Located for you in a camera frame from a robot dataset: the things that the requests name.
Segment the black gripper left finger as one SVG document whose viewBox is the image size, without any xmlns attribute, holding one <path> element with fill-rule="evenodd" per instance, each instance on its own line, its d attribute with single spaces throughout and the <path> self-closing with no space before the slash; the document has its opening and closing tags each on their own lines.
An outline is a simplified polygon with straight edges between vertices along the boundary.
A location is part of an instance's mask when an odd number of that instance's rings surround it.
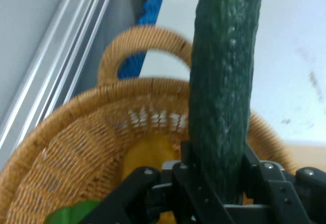
<svg viewBox="0 0 326 224">
<path fill-rule="evenodd" d="M 199 174 L 188 142 L 182 142 L 181 152 L 182 160 L 169 161 L 166 170 L 136 168 L 81 222 L 158 223 L 171 211 L 177 223 L 234 223 Z"/>
</svg>

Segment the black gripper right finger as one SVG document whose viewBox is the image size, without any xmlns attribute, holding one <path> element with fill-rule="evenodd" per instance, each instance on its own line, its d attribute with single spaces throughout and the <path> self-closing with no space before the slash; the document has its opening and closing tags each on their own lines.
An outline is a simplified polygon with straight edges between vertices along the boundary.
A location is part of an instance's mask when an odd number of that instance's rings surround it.
<svg viewBox="0 0 326 224">
<path fill-rule="evenodd" d="M 303 167 L 292 175 L 246 145 L 240 175 L 246 196 L 269 206 L 277 223 L 325 223 L 324 171 Z"/>
</svg>

